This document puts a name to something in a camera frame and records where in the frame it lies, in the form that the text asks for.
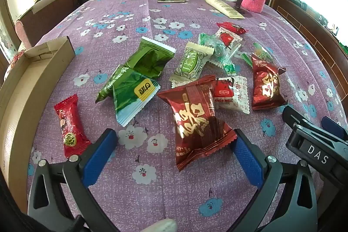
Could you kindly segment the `white gloved left hand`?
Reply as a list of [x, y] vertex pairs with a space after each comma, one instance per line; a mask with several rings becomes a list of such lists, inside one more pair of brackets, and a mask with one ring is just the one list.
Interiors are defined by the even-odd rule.
[[177, 232], [177, 223], [173, 219], [163, 219], [143, 229], [141, 232]]

